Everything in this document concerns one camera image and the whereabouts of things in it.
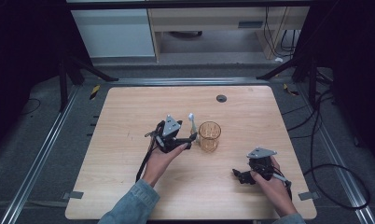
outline yellow and black tape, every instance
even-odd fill
[[[100,85],[96,85],[91,92],[90,99],[94,99],[95,96],[97,95],[98,90],[100,89]]]
[[[298,91],[290,91],[288,88],[287,88],[287,85],[284,84],[284,91],[288,92],[289,94],[291,95],[299,95],[299,92]]]

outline blue denim jacket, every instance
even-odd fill
[[[138,180],[100,220],[99,224],[145,224],[156,203],[159,194],[144,180]],[[303,224],[299,213],[281,217],[274,224]]]

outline transparent brown cup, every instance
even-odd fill
[[[202,150],[212,152],[219,145],[220,126],[213,121],[206,121],[199,128],[200,147]]]

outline light wood tabletop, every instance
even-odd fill
[[[227,101],[219,103],[223,94]],[[157,124],[171,115],[183,120],[178,138],[190,136],[189,113],[199,127],[215,121],[219,146],[205,152],[193,143],[167,168],[155,186],[160,195],[150,219],[278,218],[257,185],[240,184],[232,169],[250,170],[247,153],[256,147],[277,151],[275,159],[292,182],[293,203],[306,219],[316,216],[295,150],[270,87],[194,86],[112,88],[96,125],[65,215],[99,219],[130,189]]]

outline toothbrush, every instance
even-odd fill
[[[190,130],[190,133],[194,134],[197,132],[197,128],[196,128],[196,125],[194,124],[194,115],[192,113],[190,113],[188,115],[188,120],[191,121],[191,130]]]

